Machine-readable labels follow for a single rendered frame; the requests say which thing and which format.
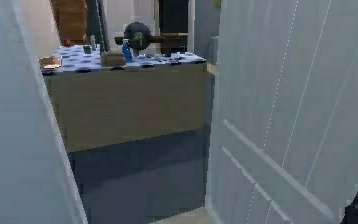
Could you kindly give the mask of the beige counter blue dotted top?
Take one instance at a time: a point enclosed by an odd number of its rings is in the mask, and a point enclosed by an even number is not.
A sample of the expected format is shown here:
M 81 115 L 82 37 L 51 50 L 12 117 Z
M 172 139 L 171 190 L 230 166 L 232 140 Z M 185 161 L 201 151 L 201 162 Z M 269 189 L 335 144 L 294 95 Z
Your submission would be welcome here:
M 205 115 L 206 60 L 193 53 L 140 55 L 103 67 L 81 45 L 52 54 L 42 75 L 67 152 L 199 129 Z

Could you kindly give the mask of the blue spray bottle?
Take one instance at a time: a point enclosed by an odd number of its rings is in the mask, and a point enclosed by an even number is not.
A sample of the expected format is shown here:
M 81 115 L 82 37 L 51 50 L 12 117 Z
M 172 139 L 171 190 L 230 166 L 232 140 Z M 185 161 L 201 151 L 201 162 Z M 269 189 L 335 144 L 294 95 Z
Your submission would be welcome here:
M 130 51 L 129 42 L 127 39 L 123 39 L 122 42 L 123 42 L 122 52 L 123 52 L 124 58 L 127 63 L 132 62 L 133 59 L 132 59 L 132 53 Z

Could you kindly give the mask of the brown box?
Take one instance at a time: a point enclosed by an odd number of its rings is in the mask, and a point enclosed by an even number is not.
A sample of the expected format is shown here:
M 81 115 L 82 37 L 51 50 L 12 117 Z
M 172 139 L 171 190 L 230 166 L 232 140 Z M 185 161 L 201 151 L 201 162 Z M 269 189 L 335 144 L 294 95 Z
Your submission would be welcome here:
M 102 67 L 119 67 L 126 64 L 125 57 L 122 53 L 102 52 L 101 66 Z

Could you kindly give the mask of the black tall rectangle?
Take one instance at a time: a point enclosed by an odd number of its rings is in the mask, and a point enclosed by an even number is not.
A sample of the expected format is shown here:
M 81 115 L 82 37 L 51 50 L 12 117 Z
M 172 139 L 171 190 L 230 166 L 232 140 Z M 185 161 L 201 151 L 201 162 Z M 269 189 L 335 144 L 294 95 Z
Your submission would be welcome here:
M 188 32 L 189 0 L 159 0 L 159 23 L 162 33 Z

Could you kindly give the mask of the white room door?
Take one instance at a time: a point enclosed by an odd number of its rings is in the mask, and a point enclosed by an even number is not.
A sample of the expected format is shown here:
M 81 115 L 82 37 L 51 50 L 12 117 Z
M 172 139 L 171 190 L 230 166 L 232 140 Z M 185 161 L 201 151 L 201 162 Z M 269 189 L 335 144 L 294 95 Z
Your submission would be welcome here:
M 222 0 L 212 224 L 340 224 L 358 191 L 358 0 Z

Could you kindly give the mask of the brown bowl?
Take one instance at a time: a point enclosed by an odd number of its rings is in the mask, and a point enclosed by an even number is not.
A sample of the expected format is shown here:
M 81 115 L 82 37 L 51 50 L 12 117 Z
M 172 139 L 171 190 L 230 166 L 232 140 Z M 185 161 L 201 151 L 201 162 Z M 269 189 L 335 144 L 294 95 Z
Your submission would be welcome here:
M 62 66 L 62 58 L 60 56 L 42 57 L 38 62 L 42 69 L 56 69 Z

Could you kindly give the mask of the brown wooden cupboard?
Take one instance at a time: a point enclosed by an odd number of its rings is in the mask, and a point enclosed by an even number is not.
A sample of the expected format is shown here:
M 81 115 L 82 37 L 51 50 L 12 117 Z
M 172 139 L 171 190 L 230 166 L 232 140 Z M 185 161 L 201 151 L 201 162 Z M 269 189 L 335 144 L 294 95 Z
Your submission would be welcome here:
M 83 44 L 87 34 L 86 0 L 49 0 L 62 43 Z

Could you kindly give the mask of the dark grey post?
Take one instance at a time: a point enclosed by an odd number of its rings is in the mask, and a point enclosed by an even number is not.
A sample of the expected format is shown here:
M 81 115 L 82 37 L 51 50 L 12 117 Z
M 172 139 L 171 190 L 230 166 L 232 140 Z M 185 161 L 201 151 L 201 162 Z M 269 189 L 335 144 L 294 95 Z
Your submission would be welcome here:
M 100 45 L 100 52 L 108 52 L 110 45 L 103 0 L 85 0 L 85 2 L 87 6 L 87 38 L 90 39 L 94 36 L 96 43 Z

